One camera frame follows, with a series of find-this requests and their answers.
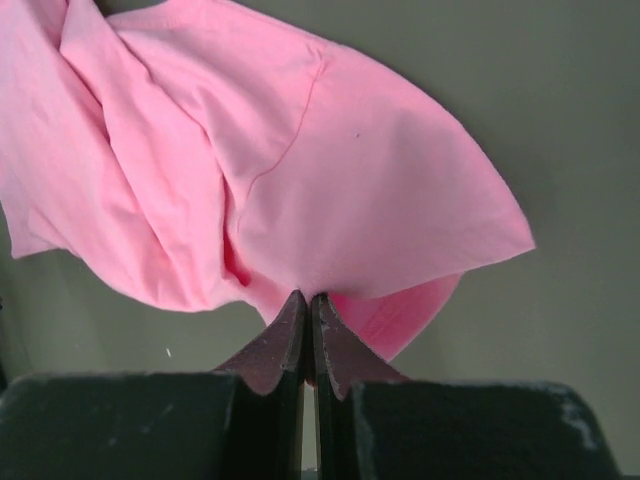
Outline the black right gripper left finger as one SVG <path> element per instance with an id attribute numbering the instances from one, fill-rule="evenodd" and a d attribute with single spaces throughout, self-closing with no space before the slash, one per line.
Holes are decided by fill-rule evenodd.
<path id="1" fill-rule="evenodd" d="M 29 375 L 1 398 L 5 479 L 296 479 L 306 302 L 206 372 Z"/>

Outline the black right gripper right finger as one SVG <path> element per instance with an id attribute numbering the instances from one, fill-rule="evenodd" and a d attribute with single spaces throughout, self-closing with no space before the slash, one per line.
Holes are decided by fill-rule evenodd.
<path id="1" fill-rule="evenodd" d="M 324 479 L 617 479 L 596 417 L 553 382 L 412 380 L 326 295 L 311 304 Z"/>

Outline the pink t shirt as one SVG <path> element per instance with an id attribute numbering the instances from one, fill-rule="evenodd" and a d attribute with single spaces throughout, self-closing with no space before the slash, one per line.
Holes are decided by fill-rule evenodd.
<path id="1" fill-rule="evenodd" d="M 468 271 L 534 240 L 480 146 L 386 66 L 232 1 L 1 5 L 11 253 L 145 304 L 330 294 L 391 359 Z"/>

